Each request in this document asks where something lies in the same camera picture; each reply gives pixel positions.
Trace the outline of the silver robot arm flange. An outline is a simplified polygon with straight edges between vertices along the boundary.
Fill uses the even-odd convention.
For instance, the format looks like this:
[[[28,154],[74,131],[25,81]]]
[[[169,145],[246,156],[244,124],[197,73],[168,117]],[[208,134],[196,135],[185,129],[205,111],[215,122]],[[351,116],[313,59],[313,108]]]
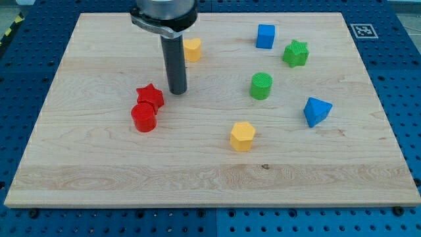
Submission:
[[[167,39],[180,37],[197,15],[197,0],[137,0],[130,9],[133,24]]]

